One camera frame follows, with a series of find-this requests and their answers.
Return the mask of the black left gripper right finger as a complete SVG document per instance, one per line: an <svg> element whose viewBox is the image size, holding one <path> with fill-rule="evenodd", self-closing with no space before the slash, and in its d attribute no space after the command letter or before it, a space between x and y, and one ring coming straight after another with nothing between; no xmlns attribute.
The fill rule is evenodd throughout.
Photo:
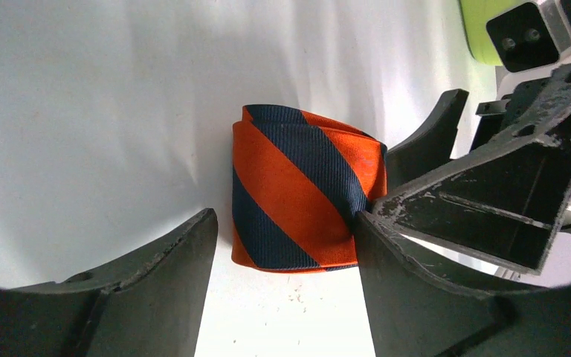
<svg viewBox="0 0 571 357"><path fill-rule="evenodd" d="M354 238L377 356L571 356L571 284L483 273L367 212Z"/></svg>

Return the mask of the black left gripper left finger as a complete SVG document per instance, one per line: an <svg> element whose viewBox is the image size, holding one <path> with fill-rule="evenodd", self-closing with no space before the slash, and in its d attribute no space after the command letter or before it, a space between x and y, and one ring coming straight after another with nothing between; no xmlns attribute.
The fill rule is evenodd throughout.
<svg viewBox="0 0 571 357"><path fill-rule="evenodd" d="M61 283L0 288L0 356L193 356L217 237L207 208Z"/></svg>

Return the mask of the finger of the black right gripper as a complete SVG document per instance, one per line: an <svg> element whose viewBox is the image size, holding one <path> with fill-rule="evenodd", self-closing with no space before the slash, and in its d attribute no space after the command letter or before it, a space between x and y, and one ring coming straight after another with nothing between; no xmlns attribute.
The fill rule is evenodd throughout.
<svg viewBox="0 0 571 357"><path fill-rule="evenodd" d="M571 234L571 63L481 103L470 151L393 189L386 226L522 273Z"/></svg>
<svg viewBox="0 0 571 357"><path fill-rule="evenodd" d="M463 89L445 91L422 125L385 155L387 188L393 190L450 161L468 99Z"/></svg>

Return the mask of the orange navy striped tie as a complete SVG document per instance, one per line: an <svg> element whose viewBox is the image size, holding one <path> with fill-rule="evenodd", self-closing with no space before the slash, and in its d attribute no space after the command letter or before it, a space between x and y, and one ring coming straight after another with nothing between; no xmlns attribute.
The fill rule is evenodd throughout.
<svg viewBox="0 0 571 357"><path fill-rule="evenodd" d="M244 106L232 133L232 261L275 273L357 266L356 216L387 193L386 146L274 104Z"/></svg>

